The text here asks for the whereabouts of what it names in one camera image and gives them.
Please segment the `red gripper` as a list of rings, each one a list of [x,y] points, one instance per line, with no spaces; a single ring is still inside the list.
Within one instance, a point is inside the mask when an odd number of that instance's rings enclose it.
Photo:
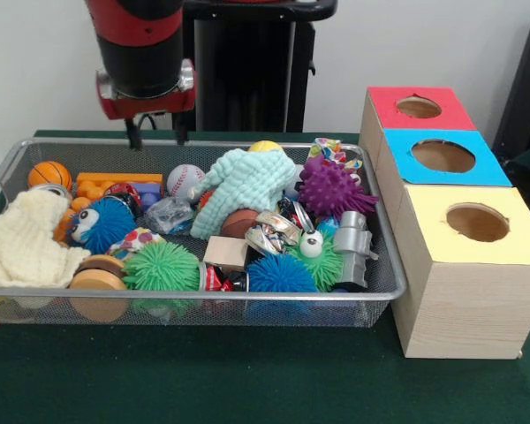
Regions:
[[[183,70],[177,87],[167,94],[153,98],[132,98],[120,94],[104,70],[96,72],[95,83],[99,103],[106,117],[110,120],[124,120],[129,148],[132,151],[141,151],[142,149],[140,127],[133,118],[145,113],[177,113],[175,115],[177,143],[184,145],[189,140],[189,113],[184,111],[192,110],[195,105],[197,95],[195,70]]]

